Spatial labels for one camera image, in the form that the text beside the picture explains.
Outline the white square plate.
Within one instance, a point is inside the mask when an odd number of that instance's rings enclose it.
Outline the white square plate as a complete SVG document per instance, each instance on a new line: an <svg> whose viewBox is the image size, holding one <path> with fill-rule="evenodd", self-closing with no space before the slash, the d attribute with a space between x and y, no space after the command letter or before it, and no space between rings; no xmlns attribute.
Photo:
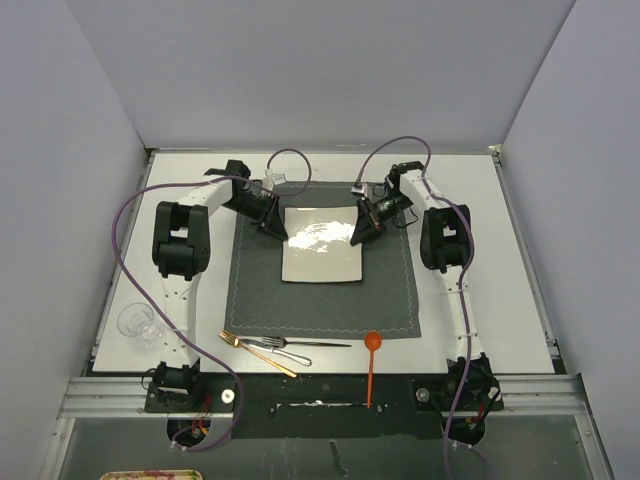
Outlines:
<svg viewBox="0 0 640 480"><path fill-rule="evenodd" d="M351 244L357 208L285 209L281 280L289 283L351 283L363 278L362 246Z"/></svg>

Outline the dark grey cloth placemat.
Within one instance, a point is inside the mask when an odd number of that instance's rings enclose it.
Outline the dark grey cloth placemat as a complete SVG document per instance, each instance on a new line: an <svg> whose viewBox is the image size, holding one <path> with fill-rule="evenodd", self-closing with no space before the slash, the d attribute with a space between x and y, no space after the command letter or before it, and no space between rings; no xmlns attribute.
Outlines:
<svg viewBox="0 0 640 480"><path fill-rule="evenodd" d="M226 329L249 336L358 340L421 335L419 301L406 230L388 226L363 247L363 278L350 283L281 279L283 244L236 220L225 312Z"/></svg>

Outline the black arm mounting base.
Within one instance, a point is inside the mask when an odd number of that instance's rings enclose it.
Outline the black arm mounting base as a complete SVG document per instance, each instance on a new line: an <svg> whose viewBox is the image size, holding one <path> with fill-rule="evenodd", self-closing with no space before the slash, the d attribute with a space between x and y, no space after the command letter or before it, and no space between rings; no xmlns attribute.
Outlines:
<svg viewBox="0 0 640 480"><path fill-rule="evenodd" d="M188 448L208 440L369 439L410 436L478 443L504 408L497 379L450 374L199 374L190 390L159 387L147 370L144 410L166 414L167 435Z"/></svg>

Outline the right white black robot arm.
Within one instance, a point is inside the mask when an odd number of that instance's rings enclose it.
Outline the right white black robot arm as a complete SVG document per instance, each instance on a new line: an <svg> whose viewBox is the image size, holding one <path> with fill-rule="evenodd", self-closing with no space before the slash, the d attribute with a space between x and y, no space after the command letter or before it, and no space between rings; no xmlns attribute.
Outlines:
<svg viewBox="0 0 640 480"><path fill-rule="evenodd" d="M379 238L386 231L386 223L404 211L423 211L419 256L444 298L448 326L451 379L445 384L446 399L459 409L469 408L481 393L498 399L500 387L479 338L466 280L475 254L469 208L451 202L429 185L426 168L418 161L394 164L379 200L369 198L369 189L361 180L354 183L351 193L357 198L358 208L350 240L353 246Z"/></svg>

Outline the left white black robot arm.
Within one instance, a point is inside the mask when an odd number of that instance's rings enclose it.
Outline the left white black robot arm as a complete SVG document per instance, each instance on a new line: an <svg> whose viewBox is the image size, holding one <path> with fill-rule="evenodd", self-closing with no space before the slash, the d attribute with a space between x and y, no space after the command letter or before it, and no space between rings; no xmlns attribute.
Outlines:
<svg viewBox="0 0 640 480"><path fill-rule="evenodd" d="M245 185L249 167L229 160L223 169L204 174L205 184L180 200L157 205L152 261L161 276L163 318L173 332L163 348L153 386L180 410L200 405L204 387L199 380L196 343L197 290L211 258L209 219L223 207L253 221L256 229L284 241L288 238L277 196L257 195Z"/></svg>

